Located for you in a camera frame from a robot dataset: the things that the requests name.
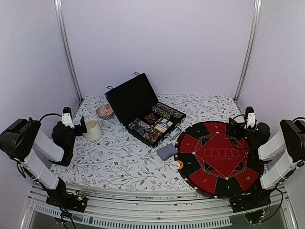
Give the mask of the white dealer button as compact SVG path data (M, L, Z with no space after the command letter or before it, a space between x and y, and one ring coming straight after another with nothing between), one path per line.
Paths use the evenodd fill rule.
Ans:
M180 168L180 163L179 161L172 161L170 164L169 164L169 167L171 170L178 170Z

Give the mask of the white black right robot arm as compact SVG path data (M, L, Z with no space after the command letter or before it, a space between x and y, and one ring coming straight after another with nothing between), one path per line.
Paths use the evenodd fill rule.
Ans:
M234 213L244 212L244 217L252 225L261 224L273 216L267 216L270 211L270 195L277 191L284 200L284 193L279 185L286 181L297 169L305 164L305 119L297 117L293 120L280 121L280 130L270 136L270 128L265 123L252 125L250 116L245 122L238 123L233 118L229 120L228 135L243 134L250 146L243 146L256 166L265 166L270 162L274 165L263 170L263 174L254 186L244 193L230 197L229 202Z

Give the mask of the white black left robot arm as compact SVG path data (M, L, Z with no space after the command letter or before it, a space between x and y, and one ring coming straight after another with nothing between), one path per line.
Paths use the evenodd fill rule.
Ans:
M86 195L81 191L69 194L65 182L46 167L35 151L41 151L51 163L67 167L73 157L76 137L86 132L84 118L74 125L69 112L61 115L51 137L41 130L41 120L18 119L1 133L0 148L21 166L19 171L23 176L29 175L47 192L47 204L84 212L88 201Z

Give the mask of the red white patterned bowl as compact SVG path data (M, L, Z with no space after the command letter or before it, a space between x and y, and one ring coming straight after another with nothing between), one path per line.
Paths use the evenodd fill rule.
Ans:
M101 105L97 110L96 114L102 119L109 119L114 115L114 111L110 104Z

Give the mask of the round red black poker mat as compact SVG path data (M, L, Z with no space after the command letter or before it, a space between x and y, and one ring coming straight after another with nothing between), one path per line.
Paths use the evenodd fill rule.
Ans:
M197 192L212 198L238 196L254 186L264 166L251 162L241 148L250 146L246 138L229 139L228 123L199 122L186 128L177 138L175 161L182 179Z

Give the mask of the floral white table mat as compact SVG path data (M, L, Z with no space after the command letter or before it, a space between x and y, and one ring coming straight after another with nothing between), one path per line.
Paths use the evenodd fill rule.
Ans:
M189 191L191 187L180 173L170 168L173 157L163 160L158 149L174 144L186 128L205 121L228 122L230 118L243 121L234 100L226 95L160 94L158 101L184 114L173 130L151 143L133 133L116 116L100 118L99 105L107 104L105 96L88 96L74 118L94 118L101 136L89 141L83 136L75 140L73 157L68 166L53 164L50 170L66 184L89 188L128 191Z

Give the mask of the open black poker chip case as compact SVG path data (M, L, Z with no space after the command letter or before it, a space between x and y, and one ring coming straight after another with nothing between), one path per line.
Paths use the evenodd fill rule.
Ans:
M114 88L109 86L108 88L109 91L105 93L106 99L108 100L120 123L126 128L128 133L150 147L156 147L158 144L160 144L167 137L167 135L177 128L186 117L186 114L183 112L167 105L174 110L183 113L184 117L181 119L176 119L173 117L168 119L173 122L173 125L169 129L164 129L159 125L159 122L163 119L163 117L158 114L156 114L158 116L156 123L150 124L145 121L144 118L153 113L151 108L157 103L162 103L157 98L157 95L154 92L153 87L145 73L136 73L135 77L122 83L121 85ZM141 140L135 132L129 130L128 124L133 122L136 118L141 119L151 127L158 130L160 136L155 146L150 145L145 140Z

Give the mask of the front row poker chips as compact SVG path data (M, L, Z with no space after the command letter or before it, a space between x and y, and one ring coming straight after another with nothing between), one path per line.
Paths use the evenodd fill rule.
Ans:
M128 124L128 128L135 132L141 140L145 140L150 145L155 146L157 144L160 133L141 119L136 118Z

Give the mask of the row poker chips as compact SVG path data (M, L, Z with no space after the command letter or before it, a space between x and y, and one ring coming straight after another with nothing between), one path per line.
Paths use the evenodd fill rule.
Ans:
M170 119L171 117L176 118L176 119L181 119L184 117L184 114L174 110L173 108L162 104L162 103L157 103L151 108L152 112L162 116L163 118Z
M135 132L141 140L145 140L150 145L155 146L157 144L160 133L141 119L136 118L128 124L128 128Z

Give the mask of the blue boxed card deck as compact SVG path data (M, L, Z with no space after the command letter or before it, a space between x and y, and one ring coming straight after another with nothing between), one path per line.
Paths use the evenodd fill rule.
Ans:
M172 125L173 125L173 122L171 122L170 120L168 119L165 119L163 118L160 122L159 122L159 125L164 128L164 129L169 129Z

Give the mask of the grey card deck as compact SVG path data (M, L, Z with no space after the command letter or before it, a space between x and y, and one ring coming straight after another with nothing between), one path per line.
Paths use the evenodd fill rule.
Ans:
M174 147L173 144L168 144L160 149L157 150L158 156L163 160L167 160L174 154L178 152L177 148Z

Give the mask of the back row poker chips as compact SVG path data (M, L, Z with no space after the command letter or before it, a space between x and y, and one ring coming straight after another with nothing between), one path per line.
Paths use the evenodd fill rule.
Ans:
M174 110L173 108L162 104L162 103L157 103L151 108L152 112L162 116L163 118L170 119L171 117L176 118L176 119L181 119L184 117L184 114Z

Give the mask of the right aluminium frame post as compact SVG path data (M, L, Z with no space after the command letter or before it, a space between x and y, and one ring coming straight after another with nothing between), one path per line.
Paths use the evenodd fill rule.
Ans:
M260 20L260 12L261 12L261 6L262 6L262 1L261 0L255 0L254 1L254 8L253 8L253 13L252 13L252 19L251 19L251 26L250 26L250 33L249 33L249 38L248 38L248 43L247 43L247 48L245 52L245 57L244 57L244 62L241 70L241 74L239 77L239 81L237 84L237 88L234 94L234 101L238 103L238 101L241 98L242 90L246 81L246 76L248 72L248 68L250 65L250 60L252 56L252 51L254 47L254 42L257 34L257 29L259 25L259 20Z

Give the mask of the aluminium frame post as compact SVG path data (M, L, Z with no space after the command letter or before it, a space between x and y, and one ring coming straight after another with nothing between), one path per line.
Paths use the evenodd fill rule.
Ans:
M248 68L250 65L250 60L252 56L252 51L254 47L254 42L257 34L257 29L259 25L259 20L260 20L260 12L261 12L261 6L262 6L262 1L261 0L255 0L254 1L254 8L253 8L253 13L252 13L252 19L251 19L251 26L250 26L250 33L249 33L249 38L248 38L248 43L247 43L247 48L245 52L245 57L244 57L244 62L241 70L241 74L239 77L239 81L237 84L237 88L234 94L234 101L238 103L238 101L241 98L242 90L246 81L246 76L248 72Z
M64 54L65 54L68 69L69 69L69 72L71 75L72 85L76 92L79 102L82 102L83 96L81 93L81 87L80 87L80 84L79 84L79 81L78 81L78 78L76 75L76 71L74 68L73 59L72 59L72 55L71 55L71 49L69 46L68 34L67 34L67 30L66 30L64 12L63 12L63 6L62 6L62 0L55 0L54 6L55 6L55 13L56 13L56 17L57 17L59 32L60 32L60 36L61 36L61 41L62 41L62 45L63 45L63 49L64 49Z

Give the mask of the left aluminium frame post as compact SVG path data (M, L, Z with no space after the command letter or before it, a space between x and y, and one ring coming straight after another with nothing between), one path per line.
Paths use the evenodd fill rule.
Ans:
M81 93L81 87L80 87L80 84L79 84L79 81L78 81L78 78L76 75L76 71L74 68L73 59L72 59L72 55L71 55L71 49L69 46L68 34L67 34L67 30L66 30L64 12L63 12L63 6L62 6L62 0L55 0L54 6L55 6L55 13L56 13L56 17L57 17L59 32L60 32L60 36L61 36L61 41L62 41L62 45L63 45L63 49L64 49L64 54L65 54L68 69L69 69L69 72L71 75L72 85L76 92L79 102L82 102L83 96Z

